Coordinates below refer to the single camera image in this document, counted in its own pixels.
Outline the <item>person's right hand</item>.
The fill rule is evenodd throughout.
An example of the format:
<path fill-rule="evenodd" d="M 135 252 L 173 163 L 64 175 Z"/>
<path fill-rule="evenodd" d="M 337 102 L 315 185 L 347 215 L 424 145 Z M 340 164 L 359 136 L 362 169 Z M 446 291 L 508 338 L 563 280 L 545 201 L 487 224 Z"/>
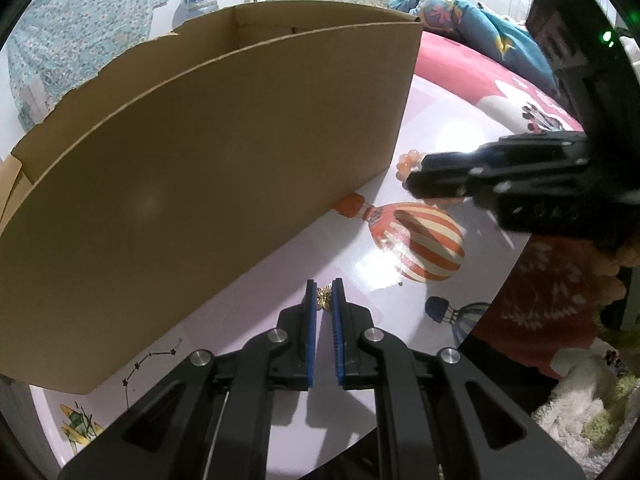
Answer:
<path fill-rule="evenodd" d="M 607 306 L 616 300 L 622 300 L 626 295 L 626 286 L 617 275 L 626 261 L 628 250 L 620 247 L 615 252 L 604 252 L 594 245 L 590 246 L 590 250 L 590 285 L 597 304 Z"/>

